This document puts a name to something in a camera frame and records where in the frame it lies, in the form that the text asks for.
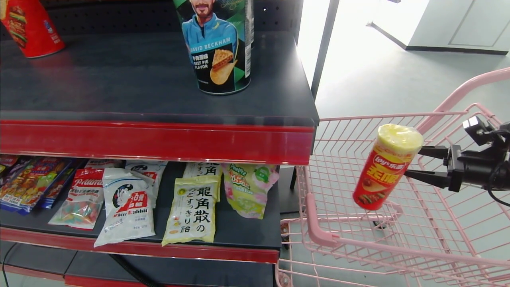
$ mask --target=printed man's face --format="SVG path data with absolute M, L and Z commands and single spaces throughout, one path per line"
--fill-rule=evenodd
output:
M 213 3 L 215 0 L 190 0 L 193 10 L 200 18 L 207 18 L 213 13 Z

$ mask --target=dark gray shelf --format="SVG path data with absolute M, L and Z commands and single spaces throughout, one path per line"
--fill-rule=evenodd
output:
M 251 84 L 198 90 L 182 34 L 65 36 L 57 54 L 26 59 L 0 42 L 2 119 L 315 126 L 319 116 L 290 32 L 256 33 Z
M 156 209 L 154 210 L 156 235 L 140 238 L 136 241 L 160 243 L 163 239 L 173 200 L 174 182 L 176 178 L 182 177 L 184 168 L 185 163 L 183 162 L 169 162 L 162 176 Z M 0 225 L 43 233 L 96 238 L 105 223 L 104 210 L 101 211 L 95 228 L 91 231 L 48 224 L 48 221 L 64 202 L 66 195 L 67 191 L 62 192 L 52 209 L 34 209 L 26 216 L 0 210 L 0 218 L 2 219 Z M 222 185 L 221 201 L 216 204 L 214 243 L 197 241 L 188 244 L 279 250 L 282 246 L 280 233 L 278 183 L 269 191 L 263 220 L 246 219 L 238 215 L 228 204 Z
M 273 265 L 252 262 L 123 256 L 156 282 L 178 286 L 273 286 Z M 79 251 L 66 275 L 134 282 L 109 255 Z

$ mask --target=red chip can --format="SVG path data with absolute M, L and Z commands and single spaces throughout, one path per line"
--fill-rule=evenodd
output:
M 65 47 L 39 0 L 0 0 L 0 20 L 27 58 L 51 55 Z

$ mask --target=candy bag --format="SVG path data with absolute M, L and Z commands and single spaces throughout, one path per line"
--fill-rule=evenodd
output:
M 230 206 L 244 218 L 264 218 L 267 193 L 279 178 L 275 166 L 223 163 L 221 167 Z
M 1 189 L 2 209 L 28 214 L 71 163 L 67 158 L 36 157 Z
M 33 159 L 32 156 L 21 156 L 18 158 L 16 163 L 11 166 L 10 168 L 7 168 L 6 172 L 2 173 L 0 175 L 0 187 L 4 186 L 6 183 L 11 181 L 13 178 L 15 178 L 18 173 L 24 169 L 24 167 Z
M 219 163 L 213 162 L 187 162 L 186 168 L 184 169 L 183 178 L 190 178 L 195 176 L 215 176 L 218 178 L 218 195 L 216 198 L 218 202 L 220 202 L 220 192 L 221 192 L 221 166 Z
M 125 169 L 105 169 L 103 185 L 114 205 L 94 247 L 155 235 L 150 178 Z
M 147 196 L 150 197 L 151 208 L 156 205 L 156 196 L 152 188 L 152 178 L 126 169 L 104 169 L 103 188 L 105 191 L 106 216 L 118 210 L 131 198 L 134 191 L 133 182 L 139 182 L 138 186 L 147 185 Z
M 85 165 L 84 169 L 108 169 L 119 168 L 122 166 L 120 159 L 94 159 L 91 158 Z
M 76 172 L 77 167 L 81 164 L 83 164 L 82 159 L 73 159 L 71 165 L 69 165 L 69 167 L 64 171 L 63 175 L 60 176 L 59 179 L 51 185 L 48 192 L 44 194 L 42 199 L 39 201 L 38 206 L 50 209 L 60 191 L 72 182 L 74 173 Z
M 103 170 L 76 170 L 67 199 L 48 223 L 94 229 L 103 198 Z
M 142 161 L 142 160 L 128 160 L 126 161 L 125 169 L 141 173 L 146 177 L 153 179 L 154 183 L 152 188 L 154 189 L 154 197 L 158 197 L 159 185 L 161 182 L 161 176 L 165 171 L 168 161 Z M 152 202 L 152 208 L 156 207 L 156 201 Z
M 177 178 L 172 208 L 161 245 L 192 240 L 214 241 L 216 232 L 216 176 Z

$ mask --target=product packaging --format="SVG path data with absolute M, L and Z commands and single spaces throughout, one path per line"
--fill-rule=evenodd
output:
M 199 176 L 177 178 L 172 208 L 166 223 L 162 246 L 192 240 L 214 241 L 218 178 Z
M 131 198 L 131 193 L 135 192 L 135 187 L 143 186 L 147 189 L 147 196 L 150 197 L 150 206 L 156 206 L 157 195 L 152 188 L 153 180 L 137 172 L 131 172 L 126 169 L 104 169 L 103 188 L 105 191 L 105 210 L 106 215 L 115 212 L 121 208 Z
M 87 161 L 84 169 L 109 169 L 119 168 L 122 166 L 122 160 L 120 159 L 94 159 L 91 158 Z
M 10 168 L 7 168 L 3 173 L 0 174 L 0 187 L 10 182 L 15 178 L 18 173 L 27 165 L 34 157 L 32 156 L 21 156 L 16 160 L 16 163 Z
M 125 169 L 105 169 L 103 186 L 105 198 L 113 201 L 94 247 L 155 235 L 152 179 Z
M 380 126 L 352 194 L 356 204 L 367 210 L 380 209 L 423 143 L 423 136 L 414 128 Z
M 264 218 L 267 193 L 278 181 L 274 165 L 222 163 L 230 206 L 245 218 Z
M 216 198 L 220 202 L 220 191 L 221 191 L 221 174 L 222 169 L 219 163 L 213 162 L 187 162 L 186 168 L 184 169 L 183 178 L 190 178 L 195 176 L 215 176 L 218 179 L 218 195 Z
M 125 169 L 150 177 L 154 181 L 152 184 L 154 198 L 157 198 L 161 177 L 163 176 L 167 164 L 168 161 L 128 160 L 126 161 Z M 153 208 L 155 208 L 156 201 L 154 200 L 152 204 Z
M 224 95 L 250 83 L 249 0 L 173 0 L 198 88 Z
M 2 209 L 28 214 L 71 163 L 67 158 L 36 157 L 2 186 Z
M 103 170 L 76 170 L 67 198 L 49 224 L 94 229 L 103 198 Z
M 51 55 L 65 47 L 39 1 L 0 0 L 0 20 L 27 58 Z
M 62 176 L 60 176 L 59 179 L 51 185 L 48 192 L 44 194 L 38 206 L 50 209 L 62 189 L 72 182 L 76 169 L 83 163 L 83 159 L 73 159 Z

